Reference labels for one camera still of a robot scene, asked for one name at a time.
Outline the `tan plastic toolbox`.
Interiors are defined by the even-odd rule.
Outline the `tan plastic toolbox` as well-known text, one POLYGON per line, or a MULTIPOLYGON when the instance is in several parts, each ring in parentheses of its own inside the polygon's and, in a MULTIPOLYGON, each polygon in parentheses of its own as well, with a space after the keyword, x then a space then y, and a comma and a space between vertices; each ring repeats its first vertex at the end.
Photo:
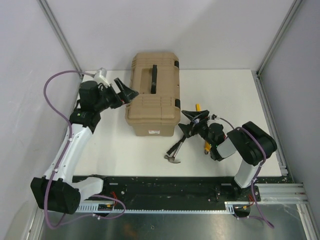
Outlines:
POLYGON ((180 63, 173 52, 139 52, 131 63, 130 88, 139 95, 126 106, 136 136, 171 137, 181 120, 180 63))

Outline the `steel claw hammer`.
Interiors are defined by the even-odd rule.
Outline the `steel claw hammer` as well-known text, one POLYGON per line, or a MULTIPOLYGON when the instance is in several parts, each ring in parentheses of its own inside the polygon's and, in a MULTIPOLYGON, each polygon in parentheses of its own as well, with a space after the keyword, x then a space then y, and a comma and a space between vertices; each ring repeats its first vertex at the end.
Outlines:
POLYGON ((167 153, 164 155, 164 158, 166 160, 168 160, 170 163, 173 164, 179 164, 180 161, 177 160, 177 154, 179 152, 179 150, 181 149, 181 146, 178 147, 178 149, 176 151, 174 151, 171 155, 167 155, 167 153))

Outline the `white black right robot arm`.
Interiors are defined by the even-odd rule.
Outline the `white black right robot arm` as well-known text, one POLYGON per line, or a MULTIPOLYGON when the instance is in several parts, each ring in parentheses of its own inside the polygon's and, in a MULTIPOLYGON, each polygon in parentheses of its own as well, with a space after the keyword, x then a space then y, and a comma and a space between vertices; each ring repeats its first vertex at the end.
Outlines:
POLYGON ((210 116, 208 110, 182 110, 181 113, 190 120, 189 124, 178 125, 183 136, 200 136, 209 144, 211 159, 220 162, 239 153, 242 161, 232 180, 230 194, 235 200, 242 201, 248 196, 248 187, 255 182, 266 160, 277 150, 276 141, 251 121, 225 133, 222 124, 208 124, 216 118, 214 115, 210 116))

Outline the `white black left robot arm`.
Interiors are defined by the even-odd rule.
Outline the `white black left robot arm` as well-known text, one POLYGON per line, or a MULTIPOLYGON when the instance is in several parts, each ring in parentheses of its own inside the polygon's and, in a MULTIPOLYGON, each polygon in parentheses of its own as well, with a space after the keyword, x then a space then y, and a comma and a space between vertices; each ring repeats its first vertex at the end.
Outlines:
POLYGON ((95 195, 100 200, 110 196, 111 188, 98 177, 74 183, 73 176, 84 147, 101 120, 101 112, 129 104, 139 93, 116 78, 116 92, 111 84, 88 80, 82 82, 78 99, 69 117, 69 129, 54 161, 43 177, 35 177, 30 188, 38 207, 63 214, 74 214, 80 202, 95 195))

